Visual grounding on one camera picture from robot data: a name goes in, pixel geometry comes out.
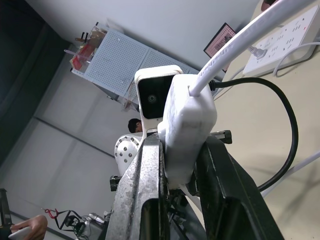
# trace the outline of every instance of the hand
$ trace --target hand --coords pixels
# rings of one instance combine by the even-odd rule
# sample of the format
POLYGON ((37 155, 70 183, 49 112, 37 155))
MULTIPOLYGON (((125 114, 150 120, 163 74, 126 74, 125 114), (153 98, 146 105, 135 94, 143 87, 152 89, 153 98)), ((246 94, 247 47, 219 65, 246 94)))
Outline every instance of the hand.
POLYGON ((13 225, 10 229, 12 232, 16 232, 19 229, 30 227, 32 231, 24 237, 23 240, 43 240, 46 235, 48 220, 43 215, 38 215, 29 220, 20 222, 13 225))

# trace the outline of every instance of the white pegboard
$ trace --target white pegboard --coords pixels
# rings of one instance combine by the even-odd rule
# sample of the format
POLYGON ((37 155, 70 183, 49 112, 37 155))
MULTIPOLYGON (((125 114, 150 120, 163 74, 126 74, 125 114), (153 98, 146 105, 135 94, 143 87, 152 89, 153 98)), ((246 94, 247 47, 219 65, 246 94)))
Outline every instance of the white pegboard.
MULTIPOLYGON (((193 69, 193 68, 183 64, 182 62, 175 60, 172 57, 169 57, 169 56, 167 56, 159 51, 156 51, 152 48, 150 48, 149 52, 145 56, 145 59, 143 60, 139 69, 147 69, 147 68, 168 66, 168 65, 179 66, 184 74, 188 74, 190 69, 193 69)), ((138 104, 137 91, 136 91, 135 87, 131 87, 129 96, 130 96, 129 99, 131 101, 138 104)))
POLYGON ((78 71, 78 70, 76 70, 76 69, 74 69, 74 68, 72 68, 71 72, 72 72, 73 74, 75 74, 75 75, 78 75, 79 77, 82 77, 82 78, 84 77, 84 73, 83 73, 83 72, 78 71))
POLYGON ((83 77, 124 97, 150 48, 110 29, 83 77))

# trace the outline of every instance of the power strip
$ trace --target power strip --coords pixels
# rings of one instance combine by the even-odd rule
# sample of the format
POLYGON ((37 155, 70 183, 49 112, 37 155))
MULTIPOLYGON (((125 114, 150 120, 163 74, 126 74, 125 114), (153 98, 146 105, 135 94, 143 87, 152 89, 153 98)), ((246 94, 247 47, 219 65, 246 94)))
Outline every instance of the power strip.
MULTIPOLYGON (((319 29, 320 11, 319 5, 316 5, 260 41, 255 47, 267 49, 265 56, 258 60, 251 55, 243 74, 248 77, 258 77, 272 72, 279 60, 290 50, 302 44, 316 42, 316 38, 319 37, 319 29)), ((313 45, 297 49, 282 62, 280 69, 310 58, 315 47, 313 45)))

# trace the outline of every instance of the white wall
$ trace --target white wall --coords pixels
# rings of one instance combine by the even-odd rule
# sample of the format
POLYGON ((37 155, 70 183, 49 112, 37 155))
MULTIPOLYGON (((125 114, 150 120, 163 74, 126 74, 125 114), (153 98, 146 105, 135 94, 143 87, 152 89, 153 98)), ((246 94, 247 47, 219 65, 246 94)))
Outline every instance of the white wall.
POLYGON ((74 42, 107 19, 125 33, 196 69, 206 45, 227 22, 239 30, 258 0, 26 0, 64 39, 74 42))
MULTIPOLYGON (((35 115, 113 155, 116 140, 129 133, 128 120, 139 113, 122 112, 120 103, 70 73, 69 59, 64 57, 35 115)), ((0 168, 0 188, 8 191, 10 209, 27 218, 44 214, 41 208, 102 215, 114 202, 112 175, 119 175, 113 157, 32 119, 0 168)))

